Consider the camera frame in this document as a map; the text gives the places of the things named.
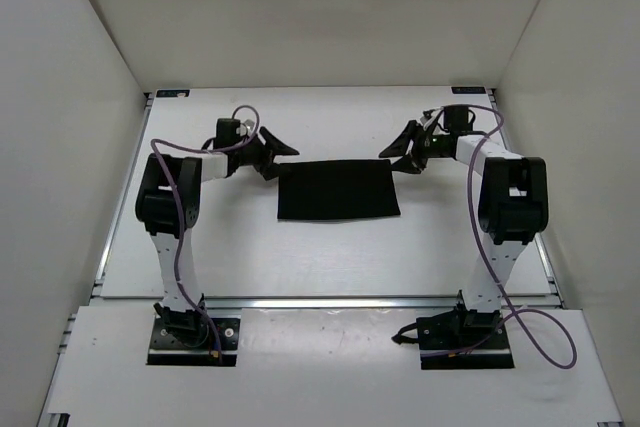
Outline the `left blue corner label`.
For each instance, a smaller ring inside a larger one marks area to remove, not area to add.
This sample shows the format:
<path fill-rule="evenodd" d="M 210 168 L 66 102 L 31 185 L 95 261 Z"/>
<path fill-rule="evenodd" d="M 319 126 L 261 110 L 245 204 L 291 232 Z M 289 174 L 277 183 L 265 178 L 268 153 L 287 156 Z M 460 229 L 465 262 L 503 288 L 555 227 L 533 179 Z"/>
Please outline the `left blue corner label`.
<path fill-rule="evenodd" d="M 159 89 L 155 94 L 157 98 L 186 98 L 189 95 L 189 89 Z"/>

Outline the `aluminium front rail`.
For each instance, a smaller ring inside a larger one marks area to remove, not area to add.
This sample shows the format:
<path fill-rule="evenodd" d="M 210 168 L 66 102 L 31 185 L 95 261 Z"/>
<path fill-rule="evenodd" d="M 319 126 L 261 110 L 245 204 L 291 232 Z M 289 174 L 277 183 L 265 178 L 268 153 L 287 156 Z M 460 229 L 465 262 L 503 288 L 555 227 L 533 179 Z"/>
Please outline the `aluminium front rail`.
<path fill-rule="evenodd" d="M 132 297 L 109 298 L 93 296 L 90 305 L 106 303 L 120 304 L 152 304 L 158 299 Z M 557 295 L 543 296 L 515 296 L 512 302 L 518 306 L 529 307 L 560 307 L 561 301 Z M 454 297 L 209 297 L 206 299 L 209 309 L 388 309 L 388 308 L 449 308 L 456 304 Z"/>

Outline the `black skirt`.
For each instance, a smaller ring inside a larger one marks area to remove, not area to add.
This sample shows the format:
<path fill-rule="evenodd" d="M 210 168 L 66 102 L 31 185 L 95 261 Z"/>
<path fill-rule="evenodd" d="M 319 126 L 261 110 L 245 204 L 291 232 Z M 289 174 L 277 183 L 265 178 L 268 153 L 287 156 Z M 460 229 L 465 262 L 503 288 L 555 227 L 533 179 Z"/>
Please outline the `black skirt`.
<path fill-rule="evenodd" d="M 387 160 L 327 160 L 284 166 L 278 180 L 277 218 L 342 222 L 401 214 Z"/>

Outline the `right blue corner label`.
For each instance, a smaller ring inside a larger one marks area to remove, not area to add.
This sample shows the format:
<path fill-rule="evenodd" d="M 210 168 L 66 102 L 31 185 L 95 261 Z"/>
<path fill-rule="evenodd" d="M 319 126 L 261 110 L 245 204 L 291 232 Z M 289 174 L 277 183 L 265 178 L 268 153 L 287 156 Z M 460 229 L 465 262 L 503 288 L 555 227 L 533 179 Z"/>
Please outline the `right blue corner label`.
<path fill-rule="evenodd" d="M 486 89 L 483 86 L 452 86 L 454 95 L 484 95 Z"/>

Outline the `blue corner label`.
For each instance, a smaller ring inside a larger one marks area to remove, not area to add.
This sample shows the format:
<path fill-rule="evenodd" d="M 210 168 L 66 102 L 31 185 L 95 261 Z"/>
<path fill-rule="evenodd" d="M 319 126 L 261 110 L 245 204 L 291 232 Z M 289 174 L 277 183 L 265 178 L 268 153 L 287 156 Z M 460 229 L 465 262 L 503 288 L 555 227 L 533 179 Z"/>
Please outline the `blue corner label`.
<path fill-rule="evenodd" d="M 486 89 L 483 86 L 452 86 L 454 95 L 484 95 Z"/>
<path fill-rule="evenodd" d="M 159 89 L 155 94 L 157 98 L 186 98 L 189 95 L 189 89 Z"/>

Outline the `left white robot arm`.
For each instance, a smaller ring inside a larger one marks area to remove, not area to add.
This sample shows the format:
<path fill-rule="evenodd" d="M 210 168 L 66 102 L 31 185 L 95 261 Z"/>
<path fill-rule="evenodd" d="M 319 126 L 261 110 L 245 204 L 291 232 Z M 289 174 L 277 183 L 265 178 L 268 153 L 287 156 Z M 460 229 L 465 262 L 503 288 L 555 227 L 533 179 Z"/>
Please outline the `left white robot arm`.
<path fill-rule="evenodd" d="M 189 348 L 222 350 L 220 332 L 207 313 L 192 251 L 192 231 L 199 218 L 201 186 L 253 167 L 264 180 L 278 178 L 278 156 L 299 151 L 282 142 L 260 120 L 236 114 L 216 122 L 215 135 L 199 149 L 154 138 L 135 201 L 135 215 L 154 245 L 163 283 L 162 301 L 154 305 L 164 328 Z"/>

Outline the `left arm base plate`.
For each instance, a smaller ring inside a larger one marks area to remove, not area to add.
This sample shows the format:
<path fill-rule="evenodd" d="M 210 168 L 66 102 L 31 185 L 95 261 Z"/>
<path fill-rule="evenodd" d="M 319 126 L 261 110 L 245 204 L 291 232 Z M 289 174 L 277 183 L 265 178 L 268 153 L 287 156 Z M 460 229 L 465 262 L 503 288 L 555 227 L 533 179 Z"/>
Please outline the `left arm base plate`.
<path fill-rule="evenodd" d="M 194 311 L 173 312 L 154 304 L 147 364 L 234 367 L 240 340 L 239 316 L 203 320 Z"/>

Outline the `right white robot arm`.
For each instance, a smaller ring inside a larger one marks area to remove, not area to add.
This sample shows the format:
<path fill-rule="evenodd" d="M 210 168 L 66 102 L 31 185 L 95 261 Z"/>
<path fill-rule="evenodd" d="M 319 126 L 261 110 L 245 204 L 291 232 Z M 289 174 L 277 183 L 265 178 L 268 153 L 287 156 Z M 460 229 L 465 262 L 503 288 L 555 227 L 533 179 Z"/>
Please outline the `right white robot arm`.
<path fill-rule="evenodd" d="M 450 104 L 427 110 L 379 153 L 381 159 L 395 160 L 394 171 L 407 174 L 423 172 L 436 158 L 467 167 L 467 202 L 479 258 L 459 294 L 458 314 L 448 323 L 449 338 L 465 348 L 497 327 L 516 260 L 549 220 L 545 162 L 492 141 L 501 121 L 490 132 L 475 129 L 481 109 Z"/>

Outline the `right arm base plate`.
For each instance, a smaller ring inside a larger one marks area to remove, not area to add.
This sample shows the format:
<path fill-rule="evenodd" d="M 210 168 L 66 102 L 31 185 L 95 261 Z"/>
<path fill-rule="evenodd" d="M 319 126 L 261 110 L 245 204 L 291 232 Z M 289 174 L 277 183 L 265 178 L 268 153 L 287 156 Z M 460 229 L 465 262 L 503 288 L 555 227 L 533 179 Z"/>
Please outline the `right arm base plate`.
<path fill-rule="evenodd" d="M 416 345 L 423 370 L 515 367 L 501 313 L 469 309 L 461 299 L 446 312 L 416 318 L 391 340 L 397 345 Z"/>

